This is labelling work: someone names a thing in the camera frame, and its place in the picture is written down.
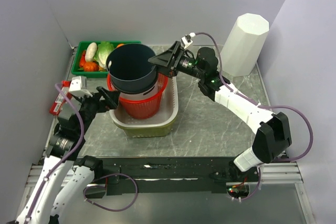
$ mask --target tomato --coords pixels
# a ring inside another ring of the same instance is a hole
[[[80,57],[80,61],[79,61],[79,68],[82,68],[85,64],[85,54],[86,54],[86,50],[83,51],[82,56]]]
[[[95,72],[99,70],[99,66],[95,62],[85,62],[83,70],[85,72]]]

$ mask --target cabbage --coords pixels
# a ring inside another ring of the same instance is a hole
[[[102,41],[98,45],[98,49],[94,57],[94,60],[97,61],[102,68],[106,68],[105,65],[107,57],[110,55],[110,53],[112,53],[113,50],[114,46],[111,43],[107,41]]]

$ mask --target marble surface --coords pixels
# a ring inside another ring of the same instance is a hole
[[[168,46],[153,46],[156,53]],[[196,54],[200,46],[190,46]],[[255,67],[249,76],[224,76],[245,95],[267,104]],[[177,76],[179,112],[172,132],[165,137],[129,138],[116,127],[109,113],[97,114],[85,135],[86,144],[79,156],[236,156],[251,146],[250,128],[225,107],[205,97],[196,78]],[[88,89],[107,87],[106,79],[88,79]]]

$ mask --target basket rim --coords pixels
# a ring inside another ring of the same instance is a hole
[[[166,89],[167,87],[167,83],[168,83],[168,77],[167,76],[164,76],[163,74],[159,73],[160,75],[162,75],[164,77],[164,82],[163,82],[163,86],[162,88],[155,94],[153,95],[152,97],[149,97],[147,99],[144,99],[144,100],[138,100],[138,101],[133,101],[133,100],[128,100],[128,99],[125,99],[123,97],[119,97],[119,100],[122,101],[122,102],[126,102],[126,103],[132,103],[132,104],[139,104],[139,103],[146,103],[146,102],[150,102],[156,98],[158,98],[159,96],[162,95],[163,91]],[[107,75],[107,87],[110,91],[113,91],[113,88],[112,88],[112,85],[111,85],[111,75],[108,74]]]

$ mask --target white radish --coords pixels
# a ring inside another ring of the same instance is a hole
[[[96,43],[92,42],[88,48],[86,49],[85,54],[85,61],[86,62],[93,62],[93,58],[97,52],[98,46]]]

